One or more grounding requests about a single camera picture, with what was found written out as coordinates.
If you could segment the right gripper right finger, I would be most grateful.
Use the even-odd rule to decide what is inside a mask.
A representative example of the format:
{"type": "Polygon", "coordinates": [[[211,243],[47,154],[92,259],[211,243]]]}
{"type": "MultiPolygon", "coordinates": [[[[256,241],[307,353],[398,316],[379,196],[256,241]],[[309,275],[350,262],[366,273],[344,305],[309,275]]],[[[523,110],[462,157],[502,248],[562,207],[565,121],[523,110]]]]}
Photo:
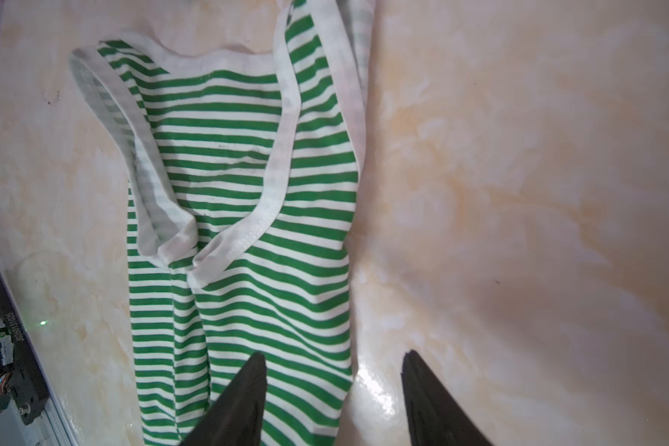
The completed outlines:
{"type": "Polygon", "coordinates": [[[404,355],[401,382],[412,445],[492,446],[415,350],[404,355]]]}

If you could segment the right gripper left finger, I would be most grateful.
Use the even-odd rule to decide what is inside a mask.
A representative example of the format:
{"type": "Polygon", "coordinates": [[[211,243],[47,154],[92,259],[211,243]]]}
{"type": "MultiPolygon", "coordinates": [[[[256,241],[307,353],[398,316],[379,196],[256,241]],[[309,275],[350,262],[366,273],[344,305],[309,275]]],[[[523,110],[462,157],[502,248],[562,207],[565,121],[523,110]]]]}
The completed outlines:
{"type": "Polygon", "coordinates": [[[267,388],[265,356],[254,353],[180,445],[260,445],[267,388]]]}

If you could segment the green white striped garment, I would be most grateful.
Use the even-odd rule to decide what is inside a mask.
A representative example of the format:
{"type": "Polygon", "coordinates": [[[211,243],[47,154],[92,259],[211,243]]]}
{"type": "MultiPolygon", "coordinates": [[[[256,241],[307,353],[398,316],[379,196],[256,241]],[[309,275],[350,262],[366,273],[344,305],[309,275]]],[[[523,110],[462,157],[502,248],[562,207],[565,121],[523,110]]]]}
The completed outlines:
{"type": "Polygon", "coordinates": [[[72,76],[128,177],[142,436],[185,440],[255,353],[263,445],[331,445],[353,381],[349,255],[372,1],[291,1],[268,53],[191,57],[129,32],[72,76]]]}

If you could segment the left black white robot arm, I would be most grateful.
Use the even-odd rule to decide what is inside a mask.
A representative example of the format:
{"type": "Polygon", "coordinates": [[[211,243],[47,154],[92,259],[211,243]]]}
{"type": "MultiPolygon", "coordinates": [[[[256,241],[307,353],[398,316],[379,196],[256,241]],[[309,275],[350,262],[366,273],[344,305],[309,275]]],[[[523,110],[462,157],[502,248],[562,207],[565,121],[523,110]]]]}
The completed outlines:
{"type": "Polygon", "coordinates": [[[22,320],[0,276],[0,413],[13,403],[31,425],[45,409],[48,383],[22,320]]]}

